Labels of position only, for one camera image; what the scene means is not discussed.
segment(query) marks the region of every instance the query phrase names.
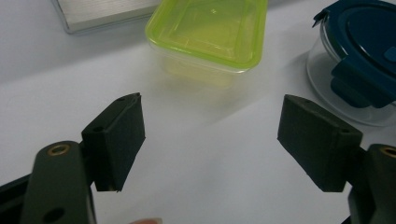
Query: plastic food container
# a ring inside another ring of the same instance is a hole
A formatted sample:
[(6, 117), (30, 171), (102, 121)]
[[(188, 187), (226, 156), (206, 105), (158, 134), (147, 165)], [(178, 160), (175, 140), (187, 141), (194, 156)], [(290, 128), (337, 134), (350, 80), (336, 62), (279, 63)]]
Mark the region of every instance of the plastic food container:
[(396, 123), (396, 6), (340, 0), (316, 17), (307, 73), (333, 109), (364, 124)]
[(173, 75), (227, 86), (262, 56), (267, 0), (162, 0), (146, 27)]

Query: white tabletop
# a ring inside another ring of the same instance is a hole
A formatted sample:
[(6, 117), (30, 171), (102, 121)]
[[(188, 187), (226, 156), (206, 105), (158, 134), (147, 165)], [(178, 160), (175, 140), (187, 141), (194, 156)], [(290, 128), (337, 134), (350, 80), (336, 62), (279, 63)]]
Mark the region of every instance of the white tabletop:
[[(141, 92), (147, 139), (122, 192), (94, 188), (98, 223), (341, 223), (347, 195), (323, 193), (276, 140), (283, 96), (323, 103), (304, 63), (312, 18), (334, 0), (270, 0), (261, 63), (230, 89), (166, 75), (148, 19), (68, 35), (50, 0), (0, 1), (0, 185), (31, 172), (51, 143), (113, 100)], [(362, 147), (396, 146), (396, 129), (348, 121)]]

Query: finger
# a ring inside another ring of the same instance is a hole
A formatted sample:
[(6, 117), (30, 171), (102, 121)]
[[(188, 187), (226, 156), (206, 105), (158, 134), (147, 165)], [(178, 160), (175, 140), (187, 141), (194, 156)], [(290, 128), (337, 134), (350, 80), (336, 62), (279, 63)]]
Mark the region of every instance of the finger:
[(160, 218), (145, 218), (137, 220), (131, 224), (163, 224), (163, 220)]

